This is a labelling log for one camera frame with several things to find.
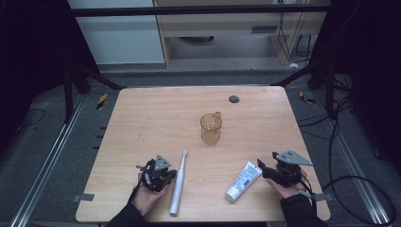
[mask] white toothbrush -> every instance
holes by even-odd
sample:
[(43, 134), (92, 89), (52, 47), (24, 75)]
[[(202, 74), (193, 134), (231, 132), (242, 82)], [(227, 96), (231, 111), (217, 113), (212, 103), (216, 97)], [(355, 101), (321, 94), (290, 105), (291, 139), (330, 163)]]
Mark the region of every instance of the white toothbrush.
[(173, 199), (171, 200), (171, 205), (170, 205), (171, 216), (177, 216), (178, 210), (180, 208), (181, 192), (183, 191), (183, 168), (185, 167), (185, 157), (187, 153), (188, 149), (186, 148), (183, 151), (183, 159), (181, 160), (180, 169), (178, 170), (176, 184), (174, 187)]

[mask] metal rail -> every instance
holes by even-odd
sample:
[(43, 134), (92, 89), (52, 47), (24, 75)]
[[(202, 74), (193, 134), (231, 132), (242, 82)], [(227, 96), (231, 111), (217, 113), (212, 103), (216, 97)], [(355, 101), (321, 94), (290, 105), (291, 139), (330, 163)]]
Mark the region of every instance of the metal rail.
[(114, 8), (114, 9), (70, 9), (46, 10), (47, 15), (74, 17), (102, 16), (144, 16), (177, 14), (224, 14), (224, 13), (264, 13), (264, 12), (322, 12), (344, 10), (345, 5), (330, 4), (288, 4), (288, 5), (232, 5), (232, 6), (193, 6), (156, 8)]
[(84, 100), (85, 96), (79, 95), (77, 104), (74, 108), (75, 111), (71, 117), (71, 120), (63, 125), (61, 132), (58, 138), (56, 139), (56, 142), (53, 145), (53, 148), (50, 150), (46, 160), (44, 161), (44, 165), (38, 177), (36, 178), (35, 183), (30, 188), (23, 204), (21, 205), (20, 209), (12, 219), (10, 225), (11, 227), (26, 226), (27, 221), (29, 220), (29, 217), (32, 214), (32, 211), (39, 200), (39, 197), (42, 195), (42, 192), (44, 191), (44, 187), (53, 171), (54, 166), (57, 163), (57, 160), (62, 152), (62, 149), (64, 148), (65, 142), (67, 141), (67, 138), (77, 121)]

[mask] wire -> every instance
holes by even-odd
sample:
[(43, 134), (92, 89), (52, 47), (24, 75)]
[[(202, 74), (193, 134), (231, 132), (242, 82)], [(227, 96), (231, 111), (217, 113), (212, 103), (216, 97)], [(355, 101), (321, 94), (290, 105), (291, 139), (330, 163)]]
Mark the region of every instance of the wire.
[(36, 120), (36, 121), (34, 121), (34, 122), (32, 122), (32, 123), (29, 123), (29, 124), (21, 125), (21, 127), (33, 126), (33, 125), (35, 125), (36, 123), (40, 122), (40, 121), (44, 118), (44, 110), (42, 110), (42, 109), (30, 109), (30, 110), (29, 110), (29, 112), (32, 112), (32, 111), (40, 111), (40, 112), (42, 112), (42, 115), (39, 117), (38, 120)]
[[(282, 49), (282, 50), (284, 51), (284, 53), (286, 54), (287, 60), (289, 60), (289, 61), (292, 62), (292, 63), (299, 63), (299, 62), (303, 62), (303, 61), (308, 61), (308, 59), (306, 59), (306, 60), (296, 60), (296, 59), (293, 59), (293, 58), (291, 57), (291, 53), (290, 53), (290, 51), (289, 51), (289, 47), (288, 47), (286, 35), (284, 34), (284, 30), (283, 30), (283, 19), (284, 19), (284, 12), (280, 12), (280, 28), (279, 28), (279, 30), (278, 30), (278, 43), (280, 44), (281, 49)], [(281, 43), (281, 38), (280, 38), (281, 35), (282, 35), (283, 38), (284, 38), (284, 43), (285, 43), (285, 45), (286, 45), (287, 50), (283, 47), (283, 44)]]
[(334, 39), (339, 36), (340, 32), (342, 32), (345, 28), (346, 25), (348, 25), (348, 23), (351, 21), (352, 18), (354, 18), (355, 14), (357, 14), (357, 11), (360, 8), (360, 5), (362, 5), (363, 0), (359, 0), (359, 3), (357, 5), (357, 7), (355, 8), (355, 10), (351, 13), (351, 15), (348, 17), (348, 19), (344, 22), (344, 24), (342, 24), (342, 26), (337, 30), (337, 32), (331, 37), (331, 39), (327, 42), (327, 44), (321, 49), (321, 51), (319, 51), (315, 56), (314, 59), (319, 58), (319, 56), (324, 52), (324, 50), (327, 48), (327, 46), (329, 46)]
[(330, 138), (325, 138), (325, 137), (319, 136), (319, 135), (317, 135), (317, 134), (314, 134), (314, 133), (312, 133), (312, 132), (309, 132), (309, 131), (303, 131), (303, 130), (301, 130), (301, 132), (304, 132), (304, 133), (310, 134), (310, 135), (312, 135), (312, 136), (315, 136), (315, 137), (317, 137), (317, 138), (320, 138), (320, 139), (323, 139), (323, 140), (330, 140)]
[[(336, 130), (337, 130), (337, 128), (339, 127), (338, 113), (335, 114), (334, 120), (335, 120), (335, 125), (334, 125), (333, 132), (332, 132), (332, 134), (331, 134), (331, 137), (330, 137), (329, 150), (328, 150), (328, 151), (329, 151), (329, 152), (328, 152), (328, 158), (329, 158), (328, 168), (329, 168), (329, 179), (330, 179), (330, 182), (328, 183), (328, 185), (326, 185), (325, 187), (323, 187), (323, 191), (324, 191), (328, 186), (331, 186), (331, 189), (332, 189), (332, 191), (333, 191), (333, 195), (334, 195), (335, 198), (337, 199), (337, 201), (338, 201), (338, 203), (340, 204), (340, 206), (341, 206), (343, 209), (345, 209), (350, 215), (352, 215), (354, 218), (360, 220), (361, 222), (363, 222), (363, 223), (365, 223), (365, 224), (369, 224), (369, 225), (374, 225), (374, 226), (387, 226), (387, 225), (390, 225), (391, 223), (393, 223), (393, 222), (395, 221), (396, 209), (395, 209), (394, 204), (391, 202), (390, 197), (389, 197), (389, 196), (386, 194), (386, 192), (385, 192), (384, 190), (382, 190), (376, 183), (374, 183), (374, 182), (372, 182), (371, 180), (368, 180), (368, 179), (366, 179), (366, 178), (359, 177), (359, 176), (352, 176), (352, 175), (339, 177), (339, 178), (337, 178), (336, 180), (333, 180), (332, 159), (331, 159), (331, 157), (332, 157), (332, 152), (333, 152), (332, 147), (333, 147), (334, 138), (337, 136), (337, 135), (336, 135)], [(391, 206), (391, 208), (392, 208), (392, 218), (391, 218), (388, 222), (386, 222), (386, 223), (377, 224), (377, 223), (371, 222), (371, 221), (369, 221), (369, 220), (367, 220), (367, 219), (364, 219), (364, 218), (358, 216), (357, 214), (355, 214), (354, 212), (352, 212), (352, 211), (351, 211), (348, 207), (346, 207), (346, 206), (344, 205), (344, 203), (341, 201), (339, 195), (337, 194), (336, 188), (335, 188), (335, 186), (334, 186), (334, 183), (339, 182), (339, 181), (342, 181), (342, 180), (344, 180), (344, 179), (359, 179), (359, 180), (366, 181), (366, 182), (370, 183), (371, 185), (373, 185), (373, 186), (384, 196), (384, 198), (388, 201), (389, 205)]]

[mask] glass mug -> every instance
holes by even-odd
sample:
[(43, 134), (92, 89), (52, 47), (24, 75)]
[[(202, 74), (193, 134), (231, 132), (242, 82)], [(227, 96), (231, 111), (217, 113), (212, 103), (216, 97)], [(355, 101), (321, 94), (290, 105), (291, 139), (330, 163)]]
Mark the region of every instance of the glass mug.
[(222, 125), (221, 113), (208, 113), (200, 119), (201, 139), (208, 145), (214, 145), (220, 138)]

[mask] wooden table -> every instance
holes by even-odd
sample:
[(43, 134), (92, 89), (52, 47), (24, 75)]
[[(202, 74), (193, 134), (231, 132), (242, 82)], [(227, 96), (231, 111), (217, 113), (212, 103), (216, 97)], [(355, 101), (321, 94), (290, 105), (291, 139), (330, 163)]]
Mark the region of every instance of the wooden table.
[[(231, 103), (230, 96), (238, 96)], [(220, 112), (221, 136), (208, 146), (201, 140), (204, 114)], [(121, 91), (96, 157), (77, 220), (106, 222), (127, 203), (137, 184), (139, 169), (161, 154), (178, 169), (188, 148), (185, 179), (177, 217), (169, 205), (175, 181), (167, 195), (146, 216), (149, 222), (276, 221), (284, 220), (280, 197), (259, 177), (235, 202), (225, 193), (248, 161), (267, 166), (277, 163), (271, 153), (290, 148), (310, 160), (285, 90), (281, 87), (131, 88)], [(312, 166), (304, 166), (315, 192), (321, 192)], [(325, 201), (318, 216), (329, 219)]]

